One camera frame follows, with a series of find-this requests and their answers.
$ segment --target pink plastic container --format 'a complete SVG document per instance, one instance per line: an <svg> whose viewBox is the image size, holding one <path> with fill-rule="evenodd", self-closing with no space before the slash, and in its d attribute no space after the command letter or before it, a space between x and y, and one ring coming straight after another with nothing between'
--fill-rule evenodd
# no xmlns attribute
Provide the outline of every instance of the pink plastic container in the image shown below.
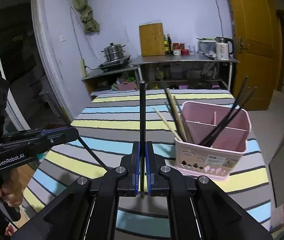
<svg viewBox="0 0 284 240"><path fill-rule="evenodd" d="M211 179L225 180L244 155L246 139L251 131L249 115L245 110L220 133L212 147L197 145L224 118L230 107L188 101L182 112L195 144L175 139L175 167L189 175L205 174Z"/></svg>
<svg viewBox="0 0 284 240"><path fill-rule="evenodd" d="M120 91L136 90L137 85L134 82L123 82L122 84L117 84L117 87Z"/></svg>

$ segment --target stainless steel pot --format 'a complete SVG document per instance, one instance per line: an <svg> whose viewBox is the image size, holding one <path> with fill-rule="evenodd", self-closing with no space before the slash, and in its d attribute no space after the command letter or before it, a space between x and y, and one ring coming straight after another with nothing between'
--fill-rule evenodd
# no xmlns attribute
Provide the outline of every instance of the stainless steel pot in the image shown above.
<svg viewBox="0 0 284 240"><path fill-rule="evenodd" d="M122 48L125 45L121 45L121 44L113 44L110 43L110 46L106 47L103 51L104 52L104 57L106 58L106 61L114 61L114 60L118 60L120 58L125 57L124 56L124 52L125 50L123 50Z"/></svg>

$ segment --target wooden cutting board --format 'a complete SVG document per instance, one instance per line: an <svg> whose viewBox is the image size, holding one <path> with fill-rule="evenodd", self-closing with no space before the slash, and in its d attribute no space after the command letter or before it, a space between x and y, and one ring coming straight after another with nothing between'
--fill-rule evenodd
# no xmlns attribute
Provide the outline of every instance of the wooden cutting board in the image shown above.
<svg viewBox="0 0 284 240"><path fill-rule="evenodd" d="M140 25L139 31L142 56L165 55L162 23Z"/></svg>

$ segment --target door handle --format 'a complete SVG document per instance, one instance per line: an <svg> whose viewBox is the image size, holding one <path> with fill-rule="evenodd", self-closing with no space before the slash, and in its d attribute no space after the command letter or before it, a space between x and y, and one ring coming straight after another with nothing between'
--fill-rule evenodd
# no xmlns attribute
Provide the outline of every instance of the door handle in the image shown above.
<svg viewBox="0 0 284 240"><path fill-rule="evenodd" d="M242 53L242 50L248 50L248 48L244 48L243 46L249 46L250 44L246 44L242 42L242 37L239 37L236 39L237 40L237 49L238 49L238 53Z"/></svg>

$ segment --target striped tablecloth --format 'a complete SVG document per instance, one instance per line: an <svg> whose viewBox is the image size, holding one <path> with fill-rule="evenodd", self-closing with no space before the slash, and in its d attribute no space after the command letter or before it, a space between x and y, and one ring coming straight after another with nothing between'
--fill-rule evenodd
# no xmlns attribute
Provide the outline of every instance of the striped tablecloth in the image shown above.
<svg viewBox="0 0 284 240"><path fill-rule="evenodd" d="M226 90L174 90L179 104L197 101L230 105L233 96ZM154 153L175 159L173 134L159 120L152 107L172 121L163 90L146 92L146 139ZM118 92L98 96L72 123L83 140L109 167L117 167L123 155L131 154L133 141L139 141L139 92ZM78 141L55 146L47 154L24 191L22 206L29 217L39 212L79 176L100 177L105 170ZM250 134L247 153L225 181L215 181L240 206L270 228L271 194L265 163L259 145ZM116 239L170 238L165 197L123 198L119 200Z"/></svg>

